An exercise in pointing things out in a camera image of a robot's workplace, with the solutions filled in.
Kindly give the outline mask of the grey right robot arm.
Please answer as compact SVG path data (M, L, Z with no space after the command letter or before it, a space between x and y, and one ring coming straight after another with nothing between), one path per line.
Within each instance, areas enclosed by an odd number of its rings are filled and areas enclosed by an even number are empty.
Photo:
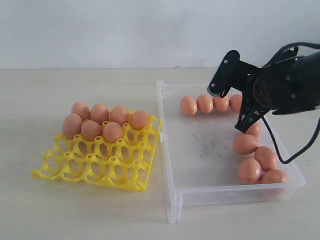
M268 112L290 115L320 105L320 54L297 55L296 49L247 77L235 128L245 133Z

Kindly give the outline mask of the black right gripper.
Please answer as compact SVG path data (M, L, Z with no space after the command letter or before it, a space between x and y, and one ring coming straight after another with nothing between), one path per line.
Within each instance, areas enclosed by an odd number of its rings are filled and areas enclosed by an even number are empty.
M300 112L298 88L294 86L292 68L299 60L298 46L282 47L248 83L235 129L246 133L266 113L288 115Z

